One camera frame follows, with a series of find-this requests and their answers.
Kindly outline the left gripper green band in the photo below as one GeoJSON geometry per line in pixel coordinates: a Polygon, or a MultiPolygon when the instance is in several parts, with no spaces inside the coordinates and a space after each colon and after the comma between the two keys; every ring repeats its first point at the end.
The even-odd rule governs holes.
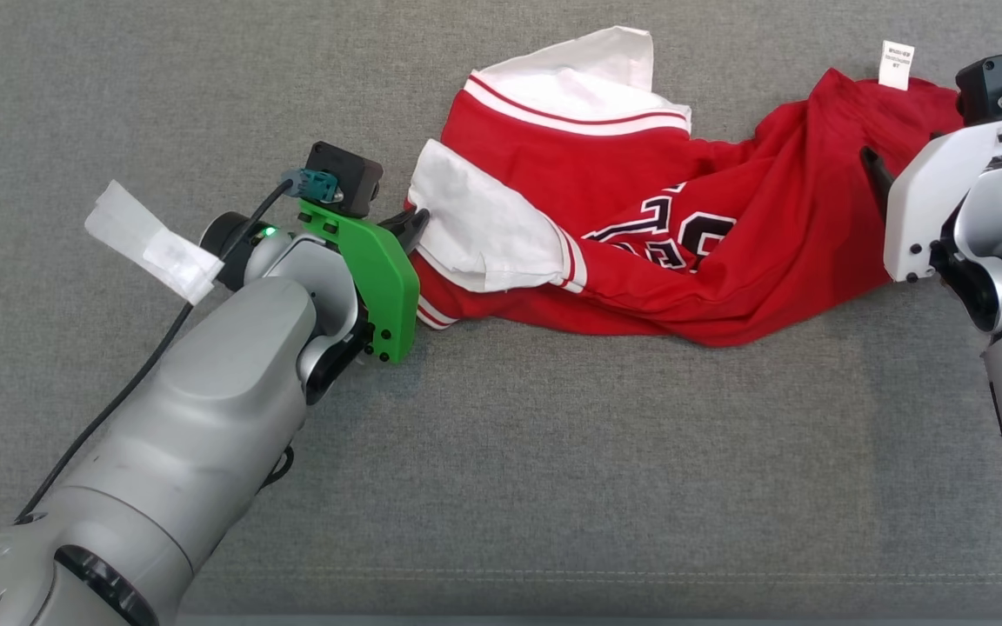
{"type": "Polygon", "coordinates": [[[409,206],[375,224],[301,199],[306,229],[334,244],[367,312],[371,333],[367,345],[379,360],[400,363],[412,350],[420,301],[420,281],[409,260],[431,213],[409,206]]]}

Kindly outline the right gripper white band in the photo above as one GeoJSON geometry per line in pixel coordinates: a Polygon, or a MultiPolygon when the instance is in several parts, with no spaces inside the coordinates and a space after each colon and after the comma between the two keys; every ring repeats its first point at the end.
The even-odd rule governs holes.
{"type": "Polygon", "coordinates": [[[929,253],[912,252],[912,246],[926,246],[939,237],[951,213],[999,156],[1002,120],[931,140],[896,179],[871,146],[860,150],[873,195],[878,201],[887,199],[884,266],[893,281],[933,273],[929,253]]]}

